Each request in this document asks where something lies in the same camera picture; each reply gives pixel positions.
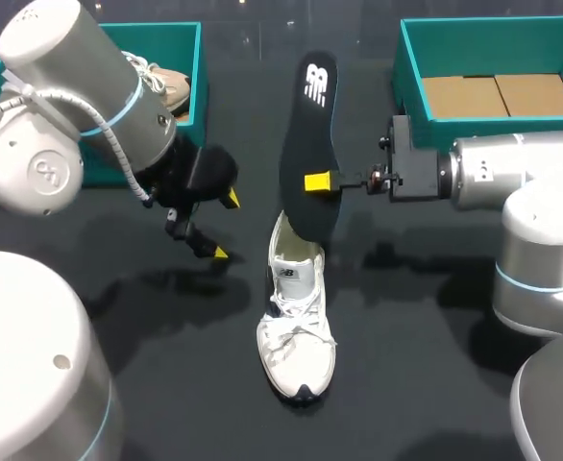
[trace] white sneaker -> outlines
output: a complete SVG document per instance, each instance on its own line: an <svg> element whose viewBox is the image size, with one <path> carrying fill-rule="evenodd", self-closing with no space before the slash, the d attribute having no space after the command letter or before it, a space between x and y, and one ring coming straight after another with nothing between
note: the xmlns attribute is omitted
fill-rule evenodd
<svg viewBox="0 0 563 461"><path fill-rule="evenodd" d="M162 69L155 62L150 64L141 56L127 51L122 53L142 81L159 95L168 111L175 116L189 111L191 86L189 77L175 70Z"/></svg>
<svg viewBox="0 0 563 461"><path fill-rule="evenodd" d="M269 243L267 278L270 303L257 327L262 365L283 397L313 400L329 386L335 366L324 251L298 237L283 212Z"/></svg>

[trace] black table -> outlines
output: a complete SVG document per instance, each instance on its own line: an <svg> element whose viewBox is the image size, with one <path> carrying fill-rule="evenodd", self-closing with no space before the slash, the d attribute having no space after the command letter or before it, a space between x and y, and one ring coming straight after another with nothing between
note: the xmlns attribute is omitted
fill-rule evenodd
<svg viewBox="0 0 563 461"><path fill-rule="evenodd" d="M94 315L126 409L126 460L520 460L508 393L538 345L490 314L497 213L348 193L325 271L330 392L297 410L269 388L256 325L292 74L210 69L209 140L241 165L242 208L204 204L198 220L239 255L226 275L127 190L86 190L47 219L0 211L0 250L58 271ZM381 155L389 71L363 61L340 76L334 145L359 170Z"/></svg>

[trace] beige shoe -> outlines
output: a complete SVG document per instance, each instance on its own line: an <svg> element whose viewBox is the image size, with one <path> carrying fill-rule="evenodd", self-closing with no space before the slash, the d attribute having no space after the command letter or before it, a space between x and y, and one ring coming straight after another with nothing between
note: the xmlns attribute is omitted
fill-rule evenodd
<svg viewBox="0 0 563 461"><path fill-rule="evenodd" d="M175 116L189 111L190 78L175 70L162 69L141 56L123 52L143 82L158 94L162 103Z"/></svg>

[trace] sneaker tongue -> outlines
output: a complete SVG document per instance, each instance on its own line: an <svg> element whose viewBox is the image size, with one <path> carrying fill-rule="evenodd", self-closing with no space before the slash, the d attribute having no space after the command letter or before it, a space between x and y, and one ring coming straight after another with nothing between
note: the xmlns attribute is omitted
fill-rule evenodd
<svg viewBox="0 0 563 461"><path fill-rule="evenodd" d="M284 261L276 256L272 270L274 278L278 281L278 292L287 300L306 298L315 287L312 259L296 262Z"/></svg>

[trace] black insole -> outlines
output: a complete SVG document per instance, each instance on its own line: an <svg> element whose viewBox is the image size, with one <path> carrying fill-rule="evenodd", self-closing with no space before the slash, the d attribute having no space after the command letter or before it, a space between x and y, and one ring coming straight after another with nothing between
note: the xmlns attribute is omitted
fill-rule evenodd
<svg viewBox="0 0 563 461"><path fill-rule="evenodd" d="M283 209L292 229L304 240L330 240L341 194L305 192L305 175L338 170L331 124L337 93L337 63L329 53L307 53L297 69L292 112L280 159Z"/></svg>

